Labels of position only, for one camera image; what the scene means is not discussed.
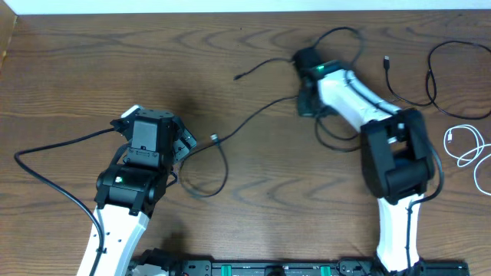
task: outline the white cable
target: white cable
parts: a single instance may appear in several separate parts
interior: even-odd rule
[[[470,151],[464,153],[462,156],[454,156],[447,149],[447,141],[449,143],[452,142],[452,138],[453,138],[452,130],[455,130],[455,129],[469,130],[474,135],[474,138],[476,138],[476,147],[473,148],[473,149],[471,149]],[[479,158],[479,156],[481,155],[481,153],[484,151],[484,148],[487,147],[487,146],[491,146],[491,143],[485,144],[484,143],[484,138],[481,135],[481,133],[477,130],[477,128],[475,128],[474,126],[471,126],[469,124],[462,124],[462,125],[458,125],[458,126],[452,126],[451,128],[449,128],[445,132],[445,135],[443,136],[443,147],[445,148],[445,151],[447,152],[447,154],[449,156],[452,156],[453,158],[457,159],[457,165],[460,168],[471,164],[474,160],[476,160],[477,158]],[[473,152],[476,152],[476,153],[474,154],[474,157],[472,159],[466,159],[466,158],[464,158],[465,156],[467,156],[467,155],[469,155],[469,154],[471,154]],[[491,196],[491,192],[486,192],[483,189],[481,189],[481,187],[479,186],[479,183],[477,182],[476,173],[477,173],[477,168],[479,167],[479,165],[481,165],[481,163],[484,160],[486,160],[486,159],[488,159],[490,157],[491,157],[491,154],[489,154],[489,155],[485,156],[484,158],[482,158],[477,163],[476,167],[474,168],[474,183],[476,184],[477,189],[479,191],[481,191],[483,194],[487,195],[487,196]]]

